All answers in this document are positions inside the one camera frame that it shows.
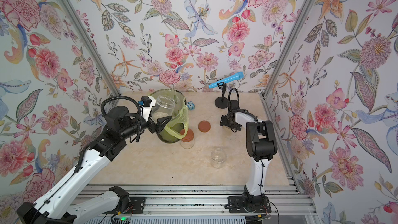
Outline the clear plastic rice jar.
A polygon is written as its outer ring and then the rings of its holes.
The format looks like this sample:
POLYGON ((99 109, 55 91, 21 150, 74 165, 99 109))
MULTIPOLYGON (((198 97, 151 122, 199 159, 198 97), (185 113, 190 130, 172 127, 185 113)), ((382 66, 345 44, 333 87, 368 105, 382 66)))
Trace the clear plastic rice jar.
POLYGON ((210 160, 211 160, 211 165, 214 168, 219 169, 224 166, 227 160, 227 154, 223 149, 216 148, 211 152, 210 160))

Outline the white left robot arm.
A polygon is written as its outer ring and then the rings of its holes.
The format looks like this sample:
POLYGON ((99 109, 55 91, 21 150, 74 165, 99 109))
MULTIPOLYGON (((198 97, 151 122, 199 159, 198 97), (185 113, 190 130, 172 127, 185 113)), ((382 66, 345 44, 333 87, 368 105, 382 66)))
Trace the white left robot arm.
POLYGON ((34 203, 23 203, 17 215, 24 224, 83 224, 102 213, 121 214, 132 207, 129 193, 119 186, 109 188, 82 204, 72 202, 103 168, 126 147, 126 140, 138 142, 145 130, 161 133, 172 116, 151 119, 156 100, 143 96, 136 101, 114 96, 101 104, 106 125, 100 135, 81 151, 77 164, 53 188, 34 203))

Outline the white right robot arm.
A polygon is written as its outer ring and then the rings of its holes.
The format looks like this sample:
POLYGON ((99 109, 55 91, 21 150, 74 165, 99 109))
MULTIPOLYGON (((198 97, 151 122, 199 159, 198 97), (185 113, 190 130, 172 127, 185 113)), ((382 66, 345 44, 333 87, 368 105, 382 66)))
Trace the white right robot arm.
POLYGON ((269 205, 265 196, 265 177, 268 166, 278 152, 273 123, 260 120, 255 114, 239 106, 239 93, 232 88, 228 94, 227 114, 221 116, 220 126, 232 132, 246 130, 246 150, 251 158, 251 170, 244 192, 242 207, 249 210, 269 205))

